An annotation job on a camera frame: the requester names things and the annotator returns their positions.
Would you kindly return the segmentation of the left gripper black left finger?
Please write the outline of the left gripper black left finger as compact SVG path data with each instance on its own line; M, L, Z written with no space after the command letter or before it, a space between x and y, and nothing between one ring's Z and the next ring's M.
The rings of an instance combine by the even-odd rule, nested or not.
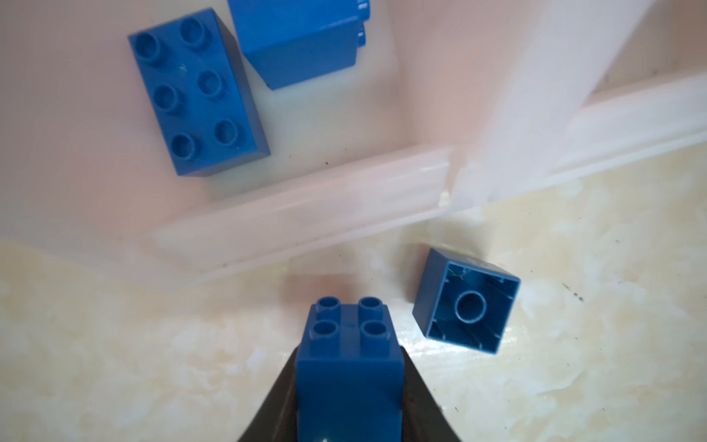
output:
M287 359L263 404L238 439L238 442L277 442L298 440L296 424L296 356L299 347Z

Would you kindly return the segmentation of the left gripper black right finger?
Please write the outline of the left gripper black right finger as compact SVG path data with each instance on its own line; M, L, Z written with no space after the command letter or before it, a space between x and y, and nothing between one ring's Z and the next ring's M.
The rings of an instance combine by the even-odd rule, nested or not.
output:
M460 442L404 347L403 442Z

